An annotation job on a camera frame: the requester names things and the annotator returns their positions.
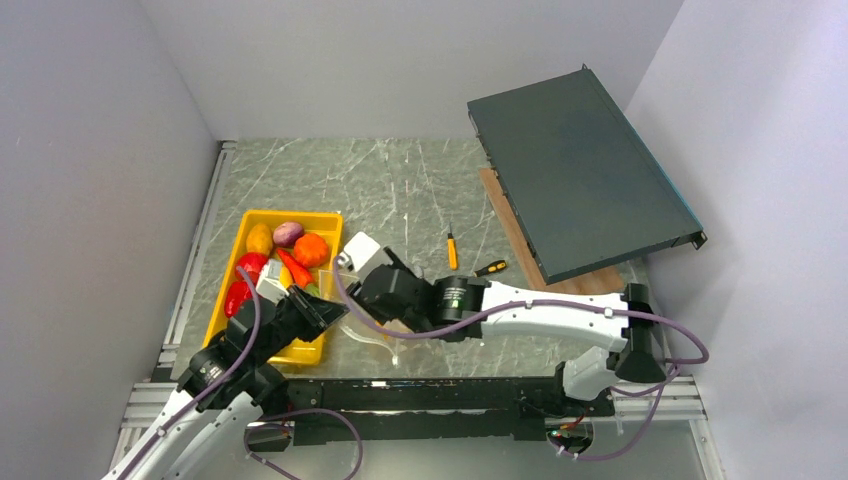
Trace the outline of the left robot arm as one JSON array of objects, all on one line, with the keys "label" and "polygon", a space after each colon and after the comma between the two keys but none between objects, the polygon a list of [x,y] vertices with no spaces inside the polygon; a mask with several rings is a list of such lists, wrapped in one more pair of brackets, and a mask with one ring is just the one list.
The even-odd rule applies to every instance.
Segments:
[{"label": "left robot arm", "polygon": [[348,309],[297,286],[278,302],[249,294],[191,358],[162,411],[107,478],[162,479],[180,457],[207,447],[225,428],[290,411],[289,382],[271,357],[296,340],[317,339]]}]

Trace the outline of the orange carrot with green top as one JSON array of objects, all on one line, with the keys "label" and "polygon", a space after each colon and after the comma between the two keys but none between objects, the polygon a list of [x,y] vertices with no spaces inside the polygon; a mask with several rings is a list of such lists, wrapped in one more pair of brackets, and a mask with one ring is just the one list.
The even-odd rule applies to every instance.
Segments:
[{"label": "orange carrot with green top", "polygon": [[309,269],[300,264],[291,253],[282,248],[277,248],[276,253],[298,287],[315,297],[321,295],[320,288]]}]

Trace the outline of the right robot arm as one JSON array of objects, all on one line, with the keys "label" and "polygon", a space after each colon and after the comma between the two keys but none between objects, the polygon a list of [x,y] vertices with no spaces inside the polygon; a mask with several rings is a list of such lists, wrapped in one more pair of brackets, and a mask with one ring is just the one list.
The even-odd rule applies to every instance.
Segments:
[{"label": "right robot arm", "polygon": [[480,277],[430,283],[385,249],[347,248],[332,262],[344,303],[369,328],[404,339],[488,336],[574,338],[589,344],[564,363],[551,388],[557,411],[574,415],[621,381],[661,385],[670,373],[655,352],[654,322],[618,294],[551,294]]}]

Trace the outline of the clear dotted zip bag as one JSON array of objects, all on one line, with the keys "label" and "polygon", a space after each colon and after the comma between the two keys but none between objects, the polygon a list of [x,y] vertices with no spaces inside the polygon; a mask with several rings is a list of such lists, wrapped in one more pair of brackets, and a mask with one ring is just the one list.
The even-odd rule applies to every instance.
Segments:
[{"label": "clear dotted zip bag", "polygon": [[[322,297],[337,303],[342,303],[339,289],[335,283],[334,275],[330,267],[324,267],[317,271],[318,282]],[[355,315],[346,313],[332,327],[334,336],[340,335],[340,339],[350,341],[356,346],[356,351],[374,356],[391,369],[398,369],[401,363],[401,354],[408,349],[404,339],[385,335],[374,331]]]}]

